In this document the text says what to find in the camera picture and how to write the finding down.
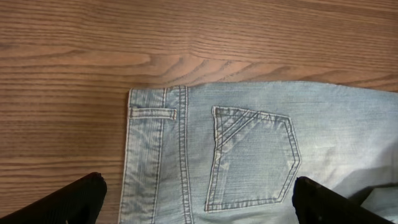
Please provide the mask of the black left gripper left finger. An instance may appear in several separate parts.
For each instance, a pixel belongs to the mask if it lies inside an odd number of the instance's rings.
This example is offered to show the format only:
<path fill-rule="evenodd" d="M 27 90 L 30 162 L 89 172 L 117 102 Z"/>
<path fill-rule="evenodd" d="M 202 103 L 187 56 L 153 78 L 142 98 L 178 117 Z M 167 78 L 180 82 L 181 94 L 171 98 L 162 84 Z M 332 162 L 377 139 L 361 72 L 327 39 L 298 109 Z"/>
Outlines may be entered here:
<path fill-rule="evenodd" d="M 1 224 L 95 224 L 107 193 L 105 179 L 92 172 L 1 218 Z"/>

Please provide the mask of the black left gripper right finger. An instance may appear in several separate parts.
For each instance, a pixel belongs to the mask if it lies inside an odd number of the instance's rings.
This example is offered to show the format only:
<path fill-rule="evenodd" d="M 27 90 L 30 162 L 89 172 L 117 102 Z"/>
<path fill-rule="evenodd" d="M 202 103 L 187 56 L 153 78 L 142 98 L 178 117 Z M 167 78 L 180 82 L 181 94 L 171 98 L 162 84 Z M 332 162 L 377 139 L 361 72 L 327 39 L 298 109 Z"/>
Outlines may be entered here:
<path fill-rule="evenodd" d="M 300 224 L 392 224 L 304 176 L 295 181 L 292 204 Z"/>

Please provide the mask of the light blue denim shorts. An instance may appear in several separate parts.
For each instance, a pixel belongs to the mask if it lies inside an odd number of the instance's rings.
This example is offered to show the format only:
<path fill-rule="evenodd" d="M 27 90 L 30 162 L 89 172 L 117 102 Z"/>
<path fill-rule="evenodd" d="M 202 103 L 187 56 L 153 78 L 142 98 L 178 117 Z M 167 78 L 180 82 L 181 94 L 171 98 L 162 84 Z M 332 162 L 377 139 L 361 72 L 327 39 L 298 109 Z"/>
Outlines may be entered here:
<path fill-rule="evenodd" d="M 397 94 L 315 82 L 132 89 L 119 223 L 296 223 L 306 176 L 397 221 Z"/>

